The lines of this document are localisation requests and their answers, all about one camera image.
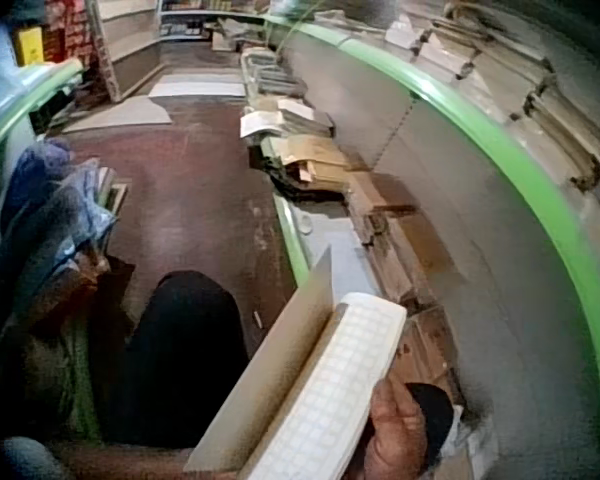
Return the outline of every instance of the brown floor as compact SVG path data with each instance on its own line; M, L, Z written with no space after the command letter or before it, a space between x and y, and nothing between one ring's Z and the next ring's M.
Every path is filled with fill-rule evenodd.
M239 138L241 103L160 101L174 124L119 127L68 136L79 159L101 158L132 188L109 253L136 265L125 297L132 319L173 270L201 271L229 290L242 315L250 353L294 282L268 178L248 168Z

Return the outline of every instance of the shelf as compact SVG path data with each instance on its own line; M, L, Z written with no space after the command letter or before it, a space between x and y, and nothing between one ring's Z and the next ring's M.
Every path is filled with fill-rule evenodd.
M533 211L560 255L587 319L600 376L600 261L596 245L585 237L565 192L536 160L461 94L390 52L318 25L294 25L272 15L264 19L322 40L382 72L427 102L485 153Z
M243 13L243 12L227 12L224 10L163 10L160 12L160 16L172 16L172 15L207 15L207 16L227 16L227 17L245 17L245 18L262 18L256 13Z
M145 48L160 42L156 36L156 32L138 32L129 35L117 42L114 42L110 47L110 55L112 62L119 62L134 53L137 53Z
M208 40L204 35L165 35L160 40Z
M80 61L71 59L60 64L25 67L12 82L0 78L0 143L28 113L76 81L82 70Z
M114 0L99 2L100 18L103 22L128 15L156 10L156 0Z

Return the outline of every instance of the finger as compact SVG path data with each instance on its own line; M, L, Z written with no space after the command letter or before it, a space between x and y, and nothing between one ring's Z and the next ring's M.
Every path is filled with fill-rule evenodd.
M369 444L368 453L381 464L399 462L404 454L406 427L398 414L398 405L389 380L376 385L371 398L371 421L375 436Z
M389 374L389 383L400 416L415 417L422 414L420 406L413 399L407 387L394 374Z
M374 387L371 396L371 421L374 427L376 427L378 420L396 418L397 416L398 404L396 403L391 383L386 378L382 379Z

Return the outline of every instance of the book page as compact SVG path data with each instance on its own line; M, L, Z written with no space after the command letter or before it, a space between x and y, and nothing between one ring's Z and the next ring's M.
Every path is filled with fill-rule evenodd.
M336 313L239 480L338 480L344 473L407 312L356 293Z
M331 251L327 250L278 317L189 457L185 471L235 471L244 466L332 313Z

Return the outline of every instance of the person's leg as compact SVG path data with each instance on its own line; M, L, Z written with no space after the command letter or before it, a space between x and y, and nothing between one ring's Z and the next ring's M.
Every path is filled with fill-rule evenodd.
M123 362L107 440L195 447L248 363L235 300L201 273L167 275Z

